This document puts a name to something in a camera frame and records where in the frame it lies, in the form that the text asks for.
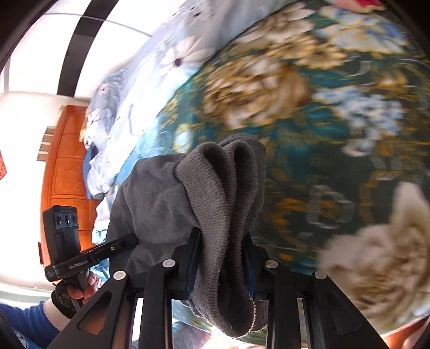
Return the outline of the gloved left hand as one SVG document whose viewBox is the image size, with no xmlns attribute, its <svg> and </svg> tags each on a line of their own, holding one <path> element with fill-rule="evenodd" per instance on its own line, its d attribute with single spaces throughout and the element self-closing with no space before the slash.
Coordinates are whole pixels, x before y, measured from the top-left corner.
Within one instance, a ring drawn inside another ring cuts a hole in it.
<svg viewBox="0 0 430 349">
<path fill-rule="evenodd" d="M 74 301 L 79 305 L 85 304 L 97 292 L 98 284 L 99 279 L 92 272 L 88 274 L 87 287 L 84 290 L 61 281 L 56 284 L 51 294 L 52 303 L 65 317 L 71 319 L 77 313 Z"/>
</svg>

